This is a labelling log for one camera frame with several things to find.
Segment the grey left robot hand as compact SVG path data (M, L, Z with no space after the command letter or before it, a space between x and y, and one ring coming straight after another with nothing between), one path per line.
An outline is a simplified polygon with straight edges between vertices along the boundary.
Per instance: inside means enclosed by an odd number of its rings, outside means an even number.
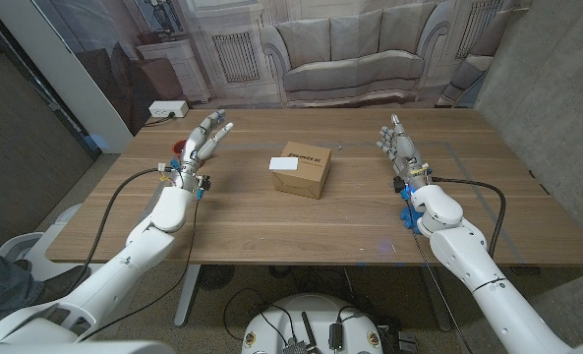
M187 138L180 156L181 188L194 192L199 186L196 174L202 162L212 156L221 140L232 130L233 124L228 123L214 137L213 130L225 121L224 109L217 110L206 116Z

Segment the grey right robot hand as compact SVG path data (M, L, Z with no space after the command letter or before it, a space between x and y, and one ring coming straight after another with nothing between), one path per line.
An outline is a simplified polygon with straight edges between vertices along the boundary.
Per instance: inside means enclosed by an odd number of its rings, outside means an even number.
M423 161L420 151L405 133L396 114L391 115L391 122L392 128L383 126L380 129L381 140L377 142L377 146L391 160L396 175L414 192L429 184L426 177L429 165Z

